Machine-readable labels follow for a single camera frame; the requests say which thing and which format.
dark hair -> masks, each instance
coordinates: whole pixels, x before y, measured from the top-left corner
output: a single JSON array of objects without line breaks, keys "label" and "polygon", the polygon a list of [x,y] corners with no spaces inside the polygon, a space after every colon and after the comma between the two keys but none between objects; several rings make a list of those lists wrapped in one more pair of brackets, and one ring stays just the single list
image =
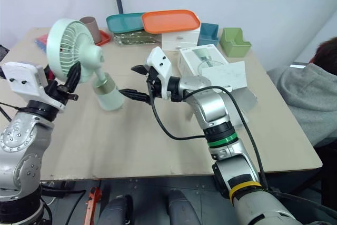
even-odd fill
[{"label": "dark hair", "polygon": [[337,37],[320,44],[312,63],[331,74],[337,75]]}]

blue pen holder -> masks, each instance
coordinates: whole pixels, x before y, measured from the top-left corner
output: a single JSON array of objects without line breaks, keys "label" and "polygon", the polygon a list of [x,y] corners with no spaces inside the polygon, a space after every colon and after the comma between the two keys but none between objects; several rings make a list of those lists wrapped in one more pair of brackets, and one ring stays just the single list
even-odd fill
[{"label": "blue pen holder", "polygon": [[200,35],[198,39],[198,46],[214,44],[217,46],[219,38],[217,37],[217,32],[219,30],[219,25],[210,23],[201,23]]}]

paper card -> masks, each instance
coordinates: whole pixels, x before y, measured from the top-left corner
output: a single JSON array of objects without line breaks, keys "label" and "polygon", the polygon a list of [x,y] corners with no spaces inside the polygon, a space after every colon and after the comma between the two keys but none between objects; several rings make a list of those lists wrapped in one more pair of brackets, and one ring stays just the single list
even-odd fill
[{"label": "paper card", "polygon": [[202,75],[207,77],[212,85],[231,86],[233,90],[247,87],[244,61],[204,68]]}]

green pen holder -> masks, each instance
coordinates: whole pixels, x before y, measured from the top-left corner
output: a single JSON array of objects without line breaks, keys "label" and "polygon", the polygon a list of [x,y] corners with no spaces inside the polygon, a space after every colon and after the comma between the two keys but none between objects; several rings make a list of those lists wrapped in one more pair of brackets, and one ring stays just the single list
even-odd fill
[{"label": "green pen holder", "polygon": [[220,45],[227,57],[244,57],[252,46],[243,39],[242,29],[239,27],[224,28]]}]

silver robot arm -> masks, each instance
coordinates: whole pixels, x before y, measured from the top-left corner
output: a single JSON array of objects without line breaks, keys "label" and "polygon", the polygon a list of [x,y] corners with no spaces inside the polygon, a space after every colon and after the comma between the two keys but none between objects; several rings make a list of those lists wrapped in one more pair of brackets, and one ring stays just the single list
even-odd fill
[{"label": "silver robot arm", "polygon": [[68,100],[78,99],[72,93],[81,65],[73,65],[64,85],[48,81],[43,67],[31,63],[8,62],[0,73],[28,103],[0,135],[0,224],[39,224],[42,157],[51,142],[52,122]]},{"label": "silver robot arm", "polygon": [[[211,86],[202,76],[181,78],[179,94]],[[218,185],[231,199],[242,225],[300,225],[273,195],[263,190],[256,169],[237,136],[227,112],[224,93],[205,90],[187,98],[203,129],[209,151],[216,163],[212,166]]]},{"label": "silver robot arm", "polygon": [[[241,225],[300,225],[294,216],[260,185],[256,169],[234,127],[226,109],[224,93],[213,89],[191,94],[211,86],[202,76],[173,77],[170,60],[159,48],[154,48],[144,65],[132,70],[147,76],[153,94],[173,102],[185,101],[193,109],[205,134],[214,163],[213,171],[221,193],[229,198]],[[121,90],[130,99],[151,103],[144,93]]]}]

